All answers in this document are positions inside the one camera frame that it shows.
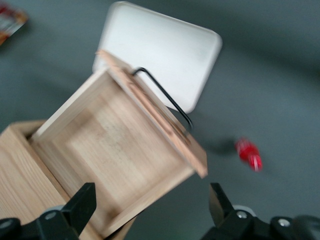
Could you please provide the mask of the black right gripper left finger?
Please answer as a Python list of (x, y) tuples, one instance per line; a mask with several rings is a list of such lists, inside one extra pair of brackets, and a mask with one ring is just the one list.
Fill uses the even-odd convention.
[(40, 240), (78, 240), (97, 207), (95, 183), (85, 183), (61, 208), (43, 213), (36, 226)]

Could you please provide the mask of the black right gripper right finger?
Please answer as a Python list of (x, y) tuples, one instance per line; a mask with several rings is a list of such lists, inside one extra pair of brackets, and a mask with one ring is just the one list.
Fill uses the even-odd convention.
[(214, 226), (203, 240), (250, 240), (254, 217), (244, 208), (236, 209), (219, 183), (209, 185), (209, 212)]

